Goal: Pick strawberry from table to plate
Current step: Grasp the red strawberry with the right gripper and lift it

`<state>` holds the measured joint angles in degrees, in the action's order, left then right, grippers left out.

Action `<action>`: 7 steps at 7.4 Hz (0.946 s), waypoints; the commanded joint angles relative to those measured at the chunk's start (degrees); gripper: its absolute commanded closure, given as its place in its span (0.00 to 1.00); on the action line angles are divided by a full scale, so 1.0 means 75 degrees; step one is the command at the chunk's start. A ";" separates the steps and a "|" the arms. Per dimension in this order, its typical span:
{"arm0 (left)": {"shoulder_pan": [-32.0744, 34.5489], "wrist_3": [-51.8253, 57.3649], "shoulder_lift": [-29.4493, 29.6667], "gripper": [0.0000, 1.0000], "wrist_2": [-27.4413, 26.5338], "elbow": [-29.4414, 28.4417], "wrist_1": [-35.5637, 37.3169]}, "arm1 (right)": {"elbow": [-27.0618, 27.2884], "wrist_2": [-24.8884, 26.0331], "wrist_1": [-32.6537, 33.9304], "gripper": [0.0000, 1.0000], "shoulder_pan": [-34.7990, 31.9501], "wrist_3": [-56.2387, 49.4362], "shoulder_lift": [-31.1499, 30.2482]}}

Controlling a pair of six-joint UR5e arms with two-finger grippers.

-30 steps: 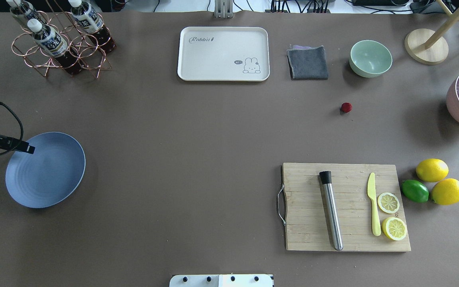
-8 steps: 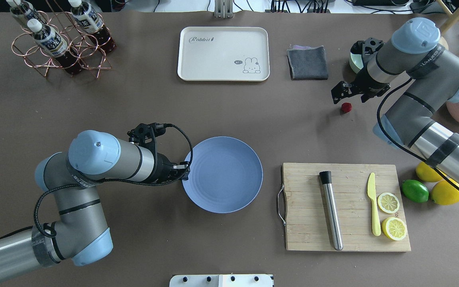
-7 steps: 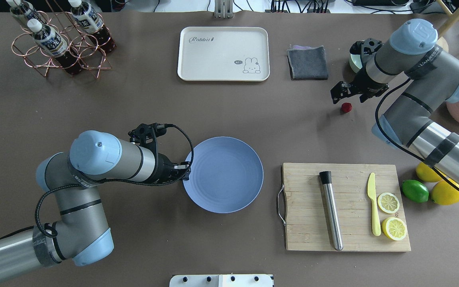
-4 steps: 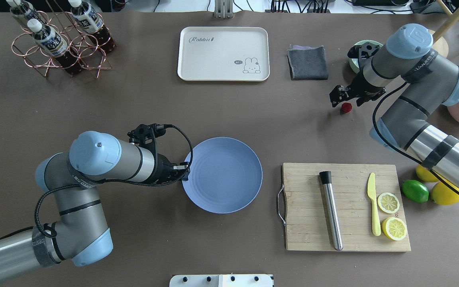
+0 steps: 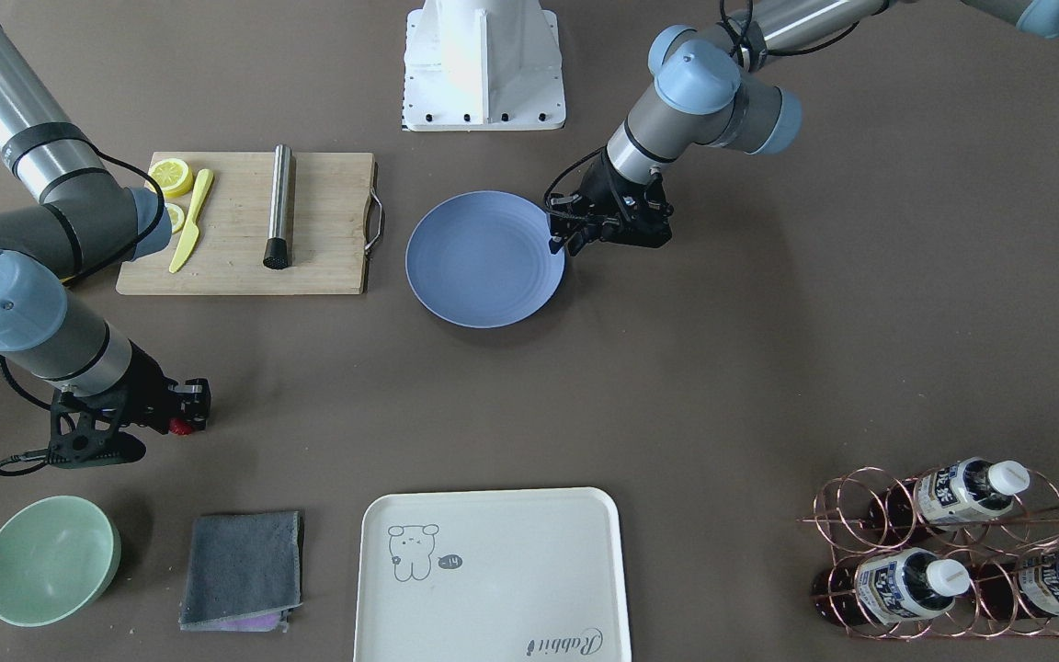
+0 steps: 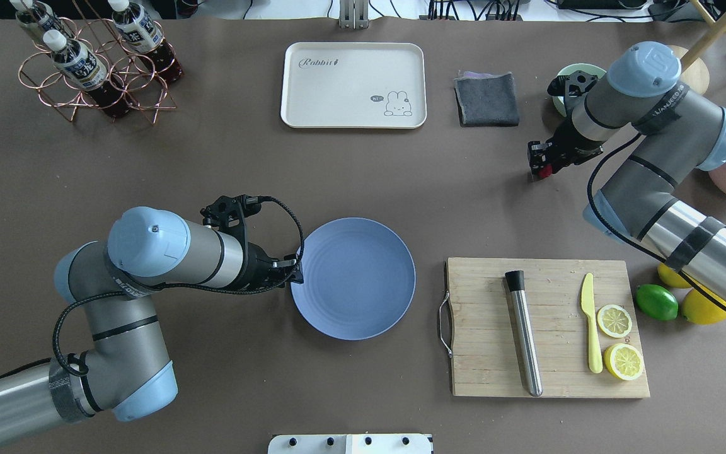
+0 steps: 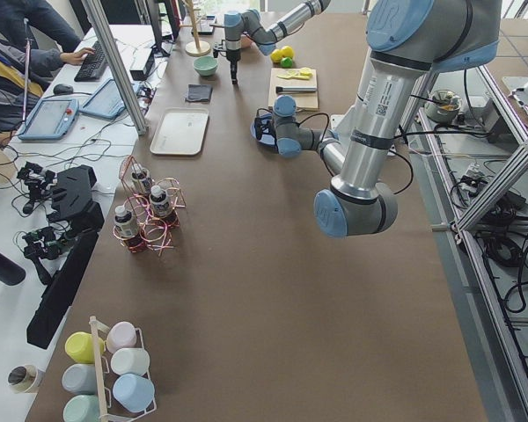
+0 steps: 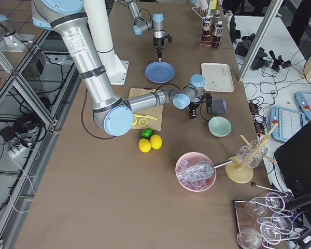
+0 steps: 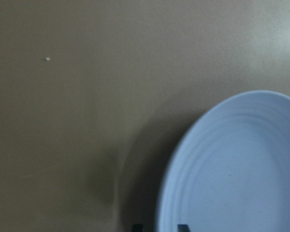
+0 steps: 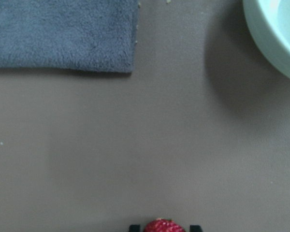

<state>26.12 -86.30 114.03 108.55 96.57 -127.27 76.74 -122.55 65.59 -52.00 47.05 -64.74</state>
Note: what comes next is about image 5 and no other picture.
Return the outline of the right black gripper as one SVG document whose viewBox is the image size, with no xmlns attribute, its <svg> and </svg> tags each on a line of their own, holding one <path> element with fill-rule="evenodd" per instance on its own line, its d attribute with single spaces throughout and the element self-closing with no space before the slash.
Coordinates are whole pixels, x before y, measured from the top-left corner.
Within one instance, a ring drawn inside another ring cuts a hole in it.
<svg viewBox="0 0 1059 662">
<path fill-rule="evenodd" d="M 168 380 L 146 352 L 130 343 L 129 366 L 120 381 L 104 393 L 89 395 L 88 409 L 98 412 L 119 428 L 130 425 L 168 433 L 173 419 L 193 424 L 195 432 L 207 430 L 211 414 L 211 388 L 207 378 L 181 384 Z"/>
</svg>

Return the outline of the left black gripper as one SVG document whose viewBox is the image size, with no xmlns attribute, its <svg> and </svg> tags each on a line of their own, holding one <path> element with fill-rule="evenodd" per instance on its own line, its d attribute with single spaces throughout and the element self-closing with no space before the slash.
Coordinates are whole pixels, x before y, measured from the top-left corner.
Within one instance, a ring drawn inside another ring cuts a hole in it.
<svg viewBox="0 0 1059 662">
<path fill-rule="evenodd" d="M 594 201 L 607 222 L 597 229 L 589 217 L 576 219 L 550 217 L 548 250 L 576 256 L 584 247 L 596 241 L 659 248 L 672 238 L 669 218 L 674 207 L 668 204 L 660 175 L 644 176 L 639 184 L 620 175 L 612 166 L 605 147 L 586 169 L 576 192 Z"/>
</svg>

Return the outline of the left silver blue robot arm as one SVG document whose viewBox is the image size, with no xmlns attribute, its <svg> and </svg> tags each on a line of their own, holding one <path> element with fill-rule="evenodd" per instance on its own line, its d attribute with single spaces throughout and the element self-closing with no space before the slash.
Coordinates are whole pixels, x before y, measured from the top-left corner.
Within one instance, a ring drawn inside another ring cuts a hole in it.
<svg viewBox="0 0 1059 662">
<path fill-rule="evenodd" d="M 657 248 L 672 237 L 664 174 L 693 145 L 780 154 L 797 138 L 798 97 L 757 79 L 766 64 L 840 42 L 890 1 L 749 1 L 711 26 L 675 25 L 650 47 L 652 80 L 604 146 L 579 160 L 575 192 L 548 186 L 548 250 L 607 241 Z"/>
</svg>

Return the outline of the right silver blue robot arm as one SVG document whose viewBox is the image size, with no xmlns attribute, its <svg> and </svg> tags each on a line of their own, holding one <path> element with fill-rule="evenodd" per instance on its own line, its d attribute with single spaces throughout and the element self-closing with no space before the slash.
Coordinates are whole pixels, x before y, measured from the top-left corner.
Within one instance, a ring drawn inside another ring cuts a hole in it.
<svg viewBox="0 0 1059 662">
<path fill-rule="evenodd" d="M 0 212 L 0 356 L 119 428 L 172 431 L 185 387 L 70 290 L 168 247 L 163 193 L 118 183 L 1 24 L 0 156 L 34 199 Z"/>
</svg>

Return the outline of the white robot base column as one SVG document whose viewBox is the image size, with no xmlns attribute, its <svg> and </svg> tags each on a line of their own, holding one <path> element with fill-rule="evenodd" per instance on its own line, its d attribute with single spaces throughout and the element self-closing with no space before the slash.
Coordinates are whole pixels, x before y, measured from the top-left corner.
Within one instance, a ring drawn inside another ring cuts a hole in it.
<svg viewBox="0 0 1059 662">
<path fill-rule="evenodd" d="M 538 1 L 425 1 L 403 26 L 403 130 L 564 126 L 558 17 Z"/>
</svg>

